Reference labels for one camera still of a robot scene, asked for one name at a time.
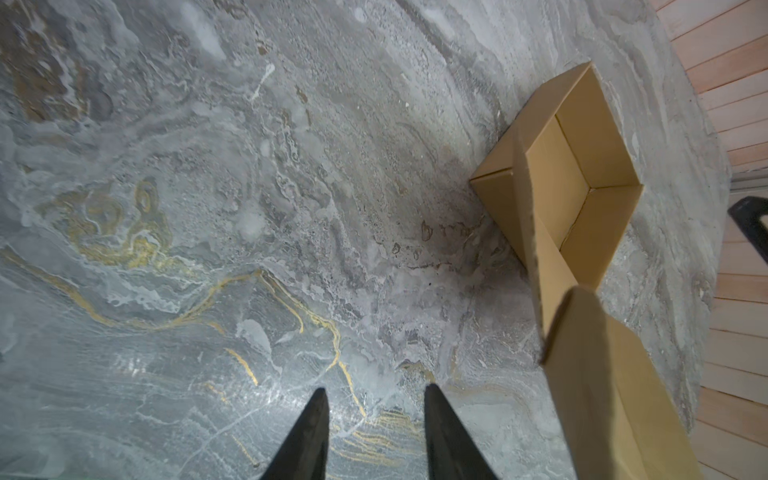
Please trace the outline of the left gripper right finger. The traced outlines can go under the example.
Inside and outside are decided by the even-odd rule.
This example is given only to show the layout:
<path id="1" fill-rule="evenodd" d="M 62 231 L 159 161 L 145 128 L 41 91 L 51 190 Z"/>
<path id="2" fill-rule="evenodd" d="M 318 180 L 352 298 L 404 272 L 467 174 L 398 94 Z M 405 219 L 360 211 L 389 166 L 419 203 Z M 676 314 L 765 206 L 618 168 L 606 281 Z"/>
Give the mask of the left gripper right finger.
<path id="1" fill-rule="evenodd" d="M 437 384 L 424 394 L 429 478 L 497 479 Z"/>

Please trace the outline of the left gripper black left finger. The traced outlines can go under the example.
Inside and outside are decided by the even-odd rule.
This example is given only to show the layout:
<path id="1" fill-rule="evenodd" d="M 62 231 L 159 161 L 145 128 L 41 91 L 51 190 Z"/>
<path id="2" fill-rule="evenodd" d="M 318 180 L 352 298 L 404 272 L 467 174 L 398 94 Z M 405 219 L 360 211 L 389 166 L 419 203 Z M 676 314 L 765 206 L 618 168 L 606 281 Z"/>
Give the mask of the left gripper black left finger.
<path id="1" fill-rule="evenodd" d="M 317 388 L 261 479 L 325 480 L 328 449 L 328 398 Z"/>

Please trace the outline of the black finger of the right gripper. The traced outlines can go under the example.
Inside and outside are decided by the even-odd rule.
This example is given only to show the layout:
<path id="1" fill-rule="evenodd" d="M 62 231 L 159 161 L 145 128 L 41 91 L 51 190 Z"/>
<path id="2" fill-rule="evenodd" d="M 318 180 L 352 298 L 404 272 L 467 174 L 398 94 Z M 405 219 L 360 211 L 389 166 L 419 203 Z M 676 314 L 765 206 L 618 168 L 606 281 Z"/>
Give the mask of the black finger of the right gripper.
<path id="1" fill-rule="evenodd" d="M 757 196 L 746 196 L 728 208 L 730 218 L 765 262 L 768 262 L 768 231 L 763 218 L 767 211 L 767 199 Z"/>

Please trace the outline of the brown cardboard box sheet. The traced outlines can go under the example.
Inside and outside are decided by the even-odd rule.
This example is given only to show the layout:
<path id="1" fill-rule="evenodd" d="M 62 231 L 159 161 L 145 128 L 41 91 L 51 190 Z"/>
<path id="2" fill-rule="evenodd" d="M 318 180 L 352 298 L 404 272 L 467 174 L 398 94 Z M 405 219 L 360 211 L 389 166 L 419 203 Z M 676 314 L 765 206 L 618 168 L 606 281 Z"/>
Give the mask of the brown cardboard box sheet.
<path id="1" fill-rule="evenodd" d="M 697 479 L 640 338 L 597 289 L 643 187 L 591 63 L 542 84 L 471 186 L 524 264 L 543 367 L 581 479 Z"/>

